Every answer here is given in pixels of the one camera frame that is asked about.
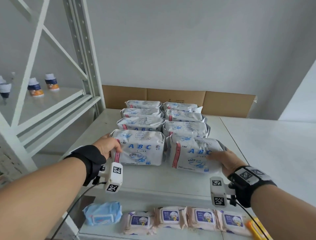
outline sanitary pad package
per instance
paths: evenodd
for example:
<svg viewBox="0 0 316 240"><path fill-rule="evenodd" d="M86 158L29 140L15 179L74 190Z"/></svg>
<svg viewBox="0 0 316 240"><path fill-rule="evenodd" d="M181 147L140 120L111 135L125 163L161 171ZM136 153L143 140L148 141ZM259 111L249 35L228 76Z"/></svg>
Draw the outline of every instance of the sanitary pad package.
<svg viewBox="0 0 316 240"><path fill-rule="evenodd" d="M125 104L128 108L159 108L161 106L159 101L129 100Z"/></svg>
<svg viewBox="0 0 316 240"><path fill-rule="evenodd" d="M166 142L167 160L173 168L199 173L216 173L222 169L220 162L206 158L212 151L226 149L216 139L172 134Z"/></svg>
<svg viewBox="0 0 316 240"><path fill-rule="evenodd" d="M166 119L174 122L198 122L204 123L207 121L201 113L197 112L183 112L179 110L167 109Z"/></svg>
<svg viewBox="0 0 316 240"><path fill-rule="evenodd" d="M172 103L165 102L163 104L163 109L166 111L167 109L175 109L186 112L198 112L201 113L203 107L198 107L196 104L191 103Z"/></svg>
<svg viewBox="0 0 316 240"><path fill-rule="evenodd" d="M164 117L163 112L158 108L124 108L121 111L122 117Z"/></svg>
<svg viewBox="0 0 316 240"><path fill-rule="evenodd" d="M92 203L83 209L83 213L89 226L108 225L120 221L122 206L119 202Z"/></svg>
<svg viewBox="0 0 316 240"><path fill-rule="evenodd" d="M140 131L162 131L165 119L162 117L124 117L118 120L119 129Z"/></svg>
<svg viewBox="0 0 316 240"><path fill-rule="evenodd" d="M186 207L172 206L155 208L156 225L159 228L184 229L188 227Z"/></svg>
<svg viewBox="0 0 316 240"><path fill-rule="evenodd" d="M111 135L121 144L122 153L111 150L112 159L121 164L161 165L165 137L161 132L118 130Z"/></svg>
<svg viewBox="0 0 316 240"><path fill-rule="evenodd" d="M178 135L208 137L210 127L206 123L171 122L167 120L163 125L162 133L165 137L168 137L173 133Z"/></svg>
<svg viewBox="0 0 316 240"><path fill-rule="evenodd" d="M156 234L155 214L153 212L129 212L123 216L124 234L153 235Z"/></svg>
<svg viewBox="0 0 316 240"><path fill-rule="evenodd" d="M221 231L234 233L246 237L252 236L251 232L246 228L246 217L236 212L223 210L215 210L218 218L218 227Z"/></svg>
<svg viewBox="0 0 316 240"><path fill-rule="evenodd" d="M189 227L207 231L219 231L212 209L188 207Z"/></svg>

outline hand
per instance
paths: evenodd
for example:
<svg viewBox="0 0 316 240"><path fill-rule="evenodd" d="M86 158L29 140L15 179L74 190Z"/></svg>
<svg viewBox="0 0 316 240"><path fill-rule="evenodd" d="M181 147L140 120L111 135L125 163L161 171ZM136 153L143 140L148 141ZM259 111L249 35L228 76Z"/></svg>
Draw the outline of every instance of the hand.
<svg viewBox="0 0 316 240"><path fill-rule="evenodd" d="M208 159L221 162L223 164L222 172L226 177L232 174L236 168L248 165L229 149L227 151L212 152Z"/></svg>
<svg viewBox="0 0 316 240"><path fill-rule="evenodd" d="M95 143L92 145L96 146L101 154L105 156L106 159L110 157L110 151L115 148L115 150L119 153L122 152L120 143L114 138L109 137L109 133L100 137Z"/></svg>

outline wrist strap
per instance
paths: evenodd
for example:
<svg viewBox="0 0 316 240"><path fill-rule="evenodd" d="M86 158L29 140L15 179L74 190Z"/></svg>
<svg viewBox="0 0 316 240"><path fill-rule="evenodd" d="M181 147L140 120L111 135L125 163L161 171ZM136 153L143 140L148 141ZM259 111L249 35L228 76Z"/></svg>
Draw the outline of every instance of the wrist strap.
<svg viewBox="0 0 316 240"><path fill-rule="evenodd" d="M92 179L94 179L99 171L102 164L106 163L106 158L101 154L99 149L93 145L86 145L79 147L71 152L65 158L75 157L80 159L86 166L86 179L84 186L87 186Z"/></svg>
<svg viewBox="0 0 316 240"><path fill-rule="evenodd" d="M236 199L245 208L251 207L251 196L258 187L276 186L269 175L251 166L237 168L228 176L228 179L235 186Z"/></svg>

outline white table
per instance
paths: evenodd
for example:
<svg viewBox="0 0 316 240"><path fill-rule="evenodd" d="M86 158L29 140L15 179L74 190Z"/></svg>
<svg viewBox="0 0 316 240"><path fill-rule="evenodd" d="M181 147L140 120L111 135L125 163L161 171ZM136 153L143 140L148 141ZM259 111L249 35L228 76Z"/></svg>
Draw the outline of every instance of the white table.
<svg viewBox="0 0 316 240"><path fill-rule="evenodd" d="M119 110L105 109L91 124L83 135L70 148L91 144L99 137L117 128L116 122L121 118ZM218 139L241 159L242 153L232 139L230 133L222 123L220 117L207 116L211 127L211 138ZM171 168L164 163L161 166L126 166L124 165L123 185L116 194L105 195L102 186L97 186L87 193L96 196L95 202L119 201L123 211L148 211L158 206L182 205L214 208L210 198L210 177L221 176L225 182L229 181L222 173L198 174L190 171L181 171ZM239 207L229 206L227 210L243 212ZM83 225L80 237L95 237L103 239L250 239L233 234L221 232L208 232L203 230L186 229L182 231L173 229L159 229L156 236L122 236L118 225L89 227Z"/></svg>
<svg viewBox="0 0 316 240"><path fill-rule="evenodd" d="M316 124L221 117L250 165L316 206Z"/></svg>

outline black cable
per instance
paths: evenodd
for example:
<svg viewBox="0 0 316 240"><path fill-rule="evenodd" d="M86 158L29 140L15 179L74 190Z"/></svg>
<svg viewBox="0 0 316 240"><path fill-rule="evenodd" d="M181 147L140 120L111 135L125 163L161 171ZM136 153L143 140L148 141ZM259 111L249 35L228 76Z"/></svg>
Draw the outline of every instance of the black cable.
<svg viewBox="0 0 316 240"><path fill-rule="evenodd" d="M100 184L106 184L106 182L100 182L100 183L97 183L95 185L93 185L92 187L89 187L78 199L77 201L75 201L75 203L72 205L72 207L69 209L66 217L63 219L63 221L61 222L61 224L58 226L57 230L54 232L53 236L51 237L50 240L53 240L54 237L57 235L58 231L60 230L61 226L63 225L63 223L66 221L66 218L68 217L69 213L71 212L71 210L74 208L74 206L77 204L77 202L81 199L82 196L84 196L86 194L87 191L89 191L91 188L95 187L95 186L98 186Z"/></svg>
<svg viewBox="0 0 316 240"><path fill-rule="evenodd" d="M255 222L255 224L258 226L258 228L260 229L260 231L263 233L263 235L265 236L265 238L267 240L269 240L269 238L267 237L267 235L263 232L263 230L261 229L261 227L259 226L259 224L255 221L255 219L250 215L250 213L237 201L235 201L235 203L237 203L248 215L249 217Z"/></svg>

